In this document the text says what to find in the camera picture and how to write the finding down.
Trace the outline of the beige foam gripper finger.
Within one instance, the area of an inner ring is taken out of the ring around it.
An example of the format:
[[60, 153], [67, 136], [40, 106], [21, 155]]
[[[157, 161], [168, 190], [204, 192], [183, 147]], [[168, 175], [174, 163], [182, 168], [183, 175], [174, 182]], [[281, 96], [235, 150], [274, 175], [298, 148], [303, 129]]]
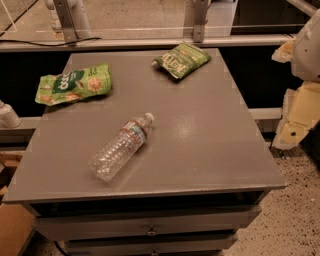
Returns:
[[303, 82], [297, 90], [288, 89], [272, 146], [280, 150], [296, 147], [319, 122], [320, 84]]

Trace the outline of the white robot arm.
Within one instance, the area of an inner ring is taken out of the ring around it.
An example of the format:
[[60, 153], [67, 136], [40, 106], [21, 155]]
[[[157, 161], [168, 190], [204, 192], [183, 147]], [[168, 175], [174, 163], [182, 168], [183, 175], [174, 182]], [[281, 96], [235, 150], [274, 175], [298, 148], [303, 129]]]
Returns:
[[272, 142], [277, 149], [290, 150], [320, 122], [320, 9], [294, 39], [273, 53], [272, 59], [289, 62], [292, 74], [303, 81], [298, 89], [286, 91]]

